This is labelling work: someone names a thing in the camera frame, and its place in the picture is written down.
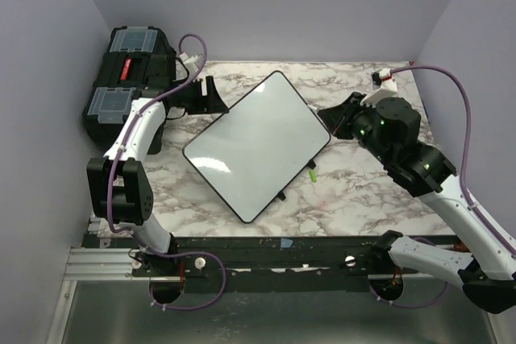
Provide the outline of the white whiteboard black frame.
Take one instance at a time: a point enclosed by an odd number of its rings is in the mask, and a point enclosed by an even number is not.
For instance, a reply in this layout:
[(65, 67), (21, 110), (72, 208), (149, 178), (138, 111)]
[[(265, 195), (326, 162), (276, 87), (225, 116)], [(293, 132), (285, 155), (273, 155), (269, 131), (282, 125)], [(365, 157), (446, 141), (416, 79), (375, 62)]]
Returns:
[(191, 139), (186, 161), (243, 223), (253, 222), (330, 142), (286, 75), (270, 73)]

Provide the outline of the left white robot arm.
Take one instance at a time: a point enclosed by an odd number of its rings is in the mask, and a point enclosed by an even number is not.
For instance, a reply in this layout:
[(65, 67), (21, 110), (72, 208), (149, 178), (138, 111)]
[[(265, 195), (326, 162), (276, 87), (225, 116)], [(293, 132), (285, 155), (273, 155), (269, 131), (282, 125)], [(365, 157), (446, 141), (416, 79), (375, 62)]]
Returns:
[(90, 159), (86, 167), (94, 214), (106, 219), (112, 233), (127, 232), (141, 252), (151, 256), (152, 267), (163, 276), (177, 270), (180, 255), (173, 234), (152, 214), (154, 195), (144, 161), (172, 107), (182, 108), (188, 115), (229, 111), (212, 76), (161, 95), (137, 92), (113, 145), (102, 158)]

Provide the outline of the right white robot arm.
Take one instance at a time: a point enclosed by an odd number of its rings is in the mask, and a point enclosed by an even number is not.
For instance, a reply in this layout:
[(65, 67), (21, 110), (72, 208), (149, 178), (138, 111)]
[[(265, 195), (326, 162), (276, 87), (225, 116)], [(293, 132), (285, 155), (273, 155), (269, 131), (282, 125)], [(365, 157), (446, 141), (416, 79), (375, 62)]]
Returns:
[(394, 183), (438, 214), (468, 248), (466, 253), (439, 249), (390, 230), (372, 245), (372, 266), (382, 273), (409, 268), (444, 280), (489, 313), (514, 307), (514, 242), (500, 242), (495, 224), (474, 218), (455, 166), (439, 149), (419, 141), (421, 116), (409, 102), (387, 97), (365, 106), (363, 98), (354, 92), (317, 115), (337, 139), (357, 140)]

